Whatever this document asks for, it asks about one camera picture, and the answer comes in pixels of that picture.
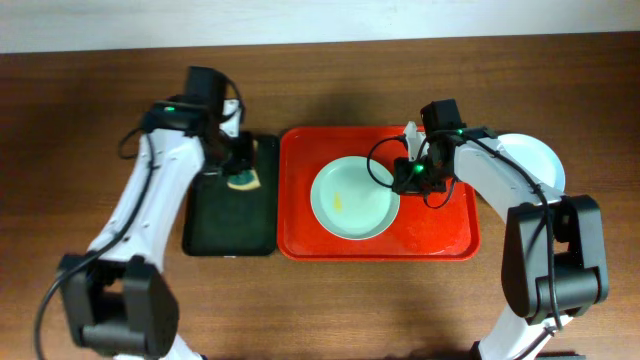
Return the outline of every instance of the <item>white bowl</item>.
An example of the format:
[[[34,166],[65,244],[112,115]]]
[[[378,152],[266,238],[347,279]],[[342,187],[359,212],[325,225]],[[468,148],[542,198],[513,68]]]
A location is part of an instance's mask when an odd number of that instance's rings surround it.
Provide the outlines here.
[[[545,184],[564,191],[565,175],[560,158],[547,144],[523,134],[498,136],[505,150]]]
[[[371,171],[391,185],[393,176],[371,160]],[[400,196],[377,184],[367,172],[367,159],[347,156],[326,165],[311,186],[311,209],[330,233],[365,240],[385,231],[395,220]]]

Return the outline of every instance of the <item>light green plate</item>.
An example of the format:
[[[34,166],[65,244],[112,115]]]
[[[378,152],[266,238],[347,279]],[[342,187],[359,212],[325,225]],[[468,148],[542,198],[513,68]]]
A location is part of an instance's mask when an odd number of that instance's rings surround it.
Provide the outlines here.
[[[393,176],[371,160],[371,171],[386,184]],[[377,184],[367,172],[367,159],[348,156],[326,165],[311,186],[311,208],[320,224],[349,240],[372,238],[393,223],[400,196]]]

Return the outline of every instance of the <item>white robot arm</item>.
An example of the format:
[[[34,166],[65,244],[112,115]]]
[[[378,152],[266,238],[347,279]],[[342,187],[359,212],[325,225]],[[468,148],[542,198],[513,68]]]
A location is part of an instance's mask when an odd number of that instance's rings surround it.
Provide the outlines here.
[[[507,225],[502,287],[508,305],[471,358],[532,360],[556,331],[607,297],[599,208],[588,196],[569,197],[537,179],[491,130],[467,129],[454,100],[433,102],[421,114],[425,133],[410,123],[397,138],[408,156],[395,160],[391,188],[428,196],[444,191],[444,180],[453,177],[498,213]],[[554,254],[554,238],[568,242],[568,251]]]
[[[225,100],[228,85],[238,99]],[[191,67],[184,93],[156,102],[145,114],[133,173],[107,225],[86,255],[63,257],[36,315],[39,359],[42,317],[58,288],[78,346],[120,360],[202,358],[177,335],[177,301],[160,275],[164,252],[193,178],[249,169],[253,141],[239,131],[244,105],[226,76]],[[118,280],[122,293],[106,290]]]

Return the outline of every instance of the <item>wooden table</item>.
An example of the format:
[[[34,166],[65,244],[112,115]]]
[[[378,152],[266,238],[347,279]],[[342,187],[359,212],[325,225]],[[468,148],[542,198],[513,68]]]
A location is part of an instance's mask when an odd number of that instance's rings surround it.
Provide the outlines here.
[[[0,358],[33,358],[33,316],[66,252],[83,252],[132,169],[116,143],[188,65],[239,84],[247,128],[405,124],[454,97],[471,126],[526,133],[563,161],[569,194],[603,214],[609,299],[547,351],[640,353],[640,34],[461,38],[0,55]],[[467,350],[505,305],[504,225],[478,205],[483,244],[463,263],[296,263],[189,258],[184,215],[166,254],[180,333],[217,358],[372,359]],[[50,359],[76,349],[60,299],[44,323]]]

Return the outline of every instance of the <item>yellow sponge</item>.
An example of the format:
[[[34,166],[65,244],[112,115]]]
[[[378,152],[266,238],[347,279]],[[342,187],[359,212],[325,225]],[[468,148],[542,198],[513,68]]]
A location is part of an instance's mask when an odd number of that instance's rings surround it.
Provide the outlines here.
[[[258,152],[258,142],[253,141],[253,150]],[[255,169],[245,170],[237,175],[229,176],[227,186],[234,190],[249,191],[260,187],[260,179]]]

